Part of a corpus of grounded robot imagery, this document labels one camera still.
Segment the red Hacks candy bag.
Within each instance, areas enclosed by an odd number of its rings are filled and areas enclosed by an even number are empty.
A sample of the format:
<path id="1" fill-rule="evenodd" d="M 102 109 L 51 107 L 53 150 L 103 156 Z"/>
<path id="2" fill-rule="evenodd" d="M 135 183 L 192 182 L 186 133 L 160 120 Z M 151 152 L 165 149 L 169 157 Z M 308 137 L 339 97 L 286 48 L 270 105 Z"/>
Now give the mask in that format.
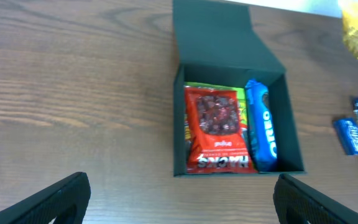
<path id="1" fill-rule="evenodd" d="M 256 173 L 243 138 L 237 92 L 185 87 L 190 174 Z"/>

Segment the dark green box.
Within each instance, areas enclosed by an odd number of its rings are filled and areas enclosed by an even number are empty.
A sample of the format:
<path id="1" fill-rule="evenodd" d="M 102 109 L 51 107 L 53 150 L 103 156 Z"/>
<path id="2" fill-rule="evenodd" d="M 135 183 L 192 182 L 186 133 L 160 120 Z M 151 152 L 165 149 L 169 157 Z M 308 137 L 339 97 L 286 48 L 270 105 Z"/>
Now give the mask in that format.
<path id="1" fill-rule="evenodd" d="M 285 67 L 253 31 L 246 5 L 174 1 L 173 28 L 180 64 L 173 82 L 173 175 L 189 176 L 185 149 L 185 82 L 244 88 L 250 79 L 268 87 L 278 146 L 277 173 L 305 172 Z"/>

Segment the green Haribo worms bag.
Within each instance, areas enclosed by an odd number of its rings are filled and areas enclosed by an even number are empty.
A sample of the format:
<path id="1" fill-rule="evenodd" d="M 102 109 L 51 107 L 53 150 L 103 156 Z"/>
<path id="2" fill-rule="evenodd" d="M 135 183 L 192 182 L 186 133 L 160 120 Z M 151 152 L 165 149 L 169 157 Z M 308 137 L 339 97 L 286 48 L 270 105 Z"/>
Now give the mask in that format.
<path id="1" fill-rule="evenodd" d="M 193 149 L 246 150 L 246 96 L 238 87 L 185 83 L 185 104 Z"/>

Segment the blue Eclipse mints box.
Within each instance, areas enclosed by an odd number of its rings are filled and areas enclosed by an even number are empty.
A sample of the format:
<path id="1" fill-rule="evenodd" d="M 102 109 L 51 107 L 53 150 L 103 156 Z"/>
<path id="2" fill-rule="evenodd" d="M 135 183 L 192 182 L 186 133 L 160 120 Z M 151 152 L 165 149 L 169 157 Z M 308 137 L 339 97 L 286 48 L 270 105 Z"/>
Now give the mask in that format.
<path id="1" fill-rule="evenodd" d="M 358 155 L 358 126 L 353 118 L 333 122 L 341 146 L 348 156 Z"/>

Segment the blue Oreo cookie pack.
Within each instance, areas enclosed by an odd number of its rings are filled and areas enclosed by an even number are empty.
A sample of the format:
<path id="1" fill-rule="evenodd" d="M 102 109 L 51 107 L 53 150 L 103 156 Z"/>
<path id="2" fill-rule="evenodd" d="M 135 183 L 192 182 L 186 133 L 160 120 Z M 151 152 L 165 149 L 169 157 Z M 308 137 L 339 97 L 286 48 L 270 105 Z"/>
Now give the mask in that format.
<path id="1" fill-rule="evenodd" d="M 277 143 L 268 88 L 261 82 L 249 80 L 245 91 L 252 160 L 259 172 L 274 172 L 278 164 Z"/>

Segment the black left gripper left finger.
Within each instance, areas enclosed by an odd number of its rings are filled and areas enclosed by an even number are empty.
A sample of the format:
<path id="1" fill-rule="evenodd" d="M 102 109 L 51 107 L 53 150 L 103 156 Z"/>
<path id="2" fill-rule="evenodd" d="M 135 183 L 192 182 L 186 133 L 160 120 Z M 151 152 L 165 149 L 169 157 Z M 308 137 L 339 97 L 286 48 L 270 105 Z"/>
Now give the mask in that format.
<path id="1" fill-rule="evenodd" d="M 75 172 L 0 211 L 0 224 L 82 224 L 90 196 L 87 174 Z"/>

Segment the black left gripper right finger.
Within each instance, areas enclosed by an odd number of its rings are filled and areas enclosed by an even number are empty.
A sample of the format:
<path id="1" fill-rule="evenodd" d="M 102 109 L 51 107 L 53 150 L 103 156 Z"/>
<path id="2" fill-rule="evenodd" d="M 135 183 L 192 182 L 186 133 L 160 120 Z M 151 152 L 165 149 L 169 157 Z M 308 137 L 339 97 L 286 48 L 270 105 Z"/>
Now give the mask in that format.
<path id="1" fill-rule="evenodd" d="M 300 180 L 281 174 L 273 202 L 281 224 L 358 224 L 358 213 Z"/>

